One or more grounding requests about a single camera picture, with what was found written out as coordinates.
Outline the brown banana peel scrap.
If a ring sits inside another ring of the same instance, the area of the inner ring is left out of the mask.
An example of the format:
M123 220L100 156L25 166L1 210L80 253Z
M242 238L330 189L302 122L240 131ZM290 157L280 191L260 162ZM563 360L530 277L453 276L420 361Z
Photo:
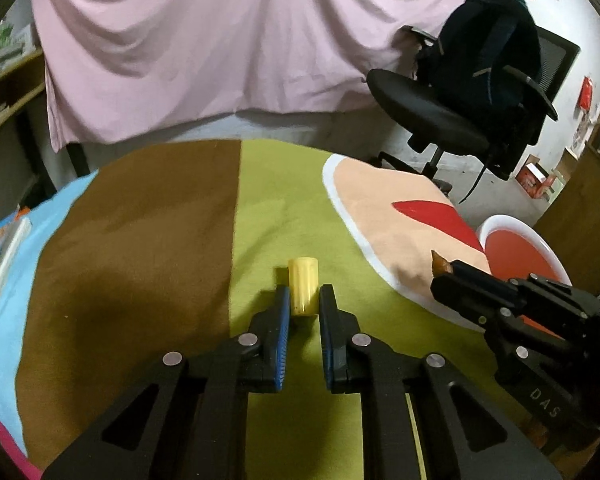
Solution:
M433 250L431 252L431 272L435 278L443 275L451 275L453 273L452 263Z

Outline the yellow banana piece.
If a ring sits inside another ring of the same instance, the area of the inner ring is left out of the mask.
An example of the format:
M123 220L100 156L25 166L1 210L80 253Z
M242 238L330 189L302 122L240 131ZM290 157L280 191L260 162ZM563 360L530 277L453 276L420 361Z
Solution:
M288 261L291 315L314 318L318 315L320 271L317 258L299 257Z

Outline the red white plastic basin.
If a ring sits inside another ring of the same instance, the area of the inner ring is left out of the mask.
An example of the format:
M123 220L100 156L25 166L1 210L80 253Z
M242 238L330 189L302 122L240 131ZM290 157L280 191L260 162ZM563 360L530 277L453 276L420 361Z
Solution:
M534 273L570 285L570 277L542 237L523 221L507 214L494 214L476 231L491 273L503 281L528 278Z

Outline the red cardboard box on floor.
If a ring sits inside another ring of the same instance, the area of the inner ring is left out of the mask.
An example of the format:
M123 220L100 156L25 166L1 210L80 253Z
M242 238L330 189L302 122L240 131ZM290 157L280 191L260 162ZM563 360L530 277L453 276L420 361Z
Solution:
M539 200L555 182L555 175L546 171L539 157L529 155L516 174L516 181L530 198Z

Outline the wooden cabinet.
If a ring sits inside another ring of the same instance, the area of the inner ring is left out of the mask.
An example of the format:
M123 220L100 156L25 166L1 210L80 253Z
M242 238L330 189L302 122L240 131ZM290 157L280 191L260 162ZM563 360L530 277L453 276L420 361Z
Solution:
M600 153L587 146L569 181L533 226L573 286L600 294Z

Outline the black office chair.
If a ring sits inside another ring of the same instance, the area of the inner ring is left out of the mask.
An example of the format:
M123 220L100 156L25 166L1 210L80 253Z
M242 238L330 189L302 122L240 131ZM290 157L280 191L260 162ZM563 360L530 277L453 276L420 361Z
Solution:
M508 179L526 148L537 144L546 118L558 119L553 100L573 66L580 47L542 27L538 29L542 74L534 81L513 66L501 69L507 88L516 90L513 104L478 102L486 90L452 90L448 93L390 70L374 68L367 85L377 104L399 126L411 133L407 144L421 153L434 144L436 151L424 168L417 170L386 152L372 159L393 169L421 174L443 194L452 184L436 177L443 154L474 156L502 180Z

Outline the colourful cartoon tablecloth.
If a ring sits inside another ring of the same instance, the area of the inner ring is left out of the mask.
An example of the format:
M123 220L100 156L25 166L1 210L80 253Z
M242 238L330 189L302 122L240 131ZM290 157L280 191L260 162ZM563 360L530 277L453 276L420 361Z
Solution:
M244 330L313 257L338 306L411 356L440 352L514 422L478 328L431 297L431 257L479 269L474 231L426 178L272 140L161 144L28 215L0 295L0 439L41 472L169 351Z

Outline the dark blue backpack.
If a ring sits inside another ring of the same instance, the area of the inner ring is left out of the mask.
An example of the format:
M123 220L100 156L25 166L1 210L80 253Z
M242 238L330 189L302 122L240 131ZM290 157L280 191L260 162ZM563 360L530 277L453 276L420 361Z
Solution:
M524 0L465 0L444 23L434 53L441 96L478 124L533 101L510 70L541 79L538 30Z

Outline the wooden shelf unit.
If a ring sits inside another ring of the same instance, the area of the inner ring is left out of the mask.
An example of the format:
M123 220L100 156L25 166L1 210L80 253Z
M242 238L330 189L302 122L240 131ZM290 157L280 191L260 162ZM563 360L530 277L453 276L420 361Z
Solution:
M42 49L10 64L0 73L0 128L45 90Z

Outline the pink hanging bedsheet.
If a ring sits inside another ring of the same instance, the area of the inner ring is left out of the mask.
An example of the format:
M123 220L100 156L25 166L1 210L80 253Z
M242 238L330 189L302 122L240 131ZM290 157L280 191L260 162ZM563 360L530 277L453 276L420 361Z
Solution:
M32 0L50 144L115 144L198 119L358 110L402 27L464 0Z

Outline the stack of books on shelf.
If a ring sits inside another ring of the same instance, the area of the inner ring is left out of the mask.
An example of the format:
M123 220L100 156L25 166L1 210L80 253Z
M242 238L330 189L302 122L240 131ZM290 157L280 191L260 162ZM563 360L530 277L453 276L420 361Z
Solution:
M0 23L0 73L20 58L29 55L36 49L35 27L32 23L22 29L15 30L9 21Z

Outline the red hanging wall ornament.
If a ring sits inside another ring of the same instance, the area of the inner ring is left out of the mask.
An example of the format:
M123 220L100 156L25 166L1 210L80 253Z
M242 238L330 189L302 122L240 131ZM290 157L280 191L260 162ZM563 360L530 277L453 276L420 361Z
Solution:
M582 112L588 113L591 110L593 91L594 86L591 77L584 76L577 102L577 107L579 110L582 110Z

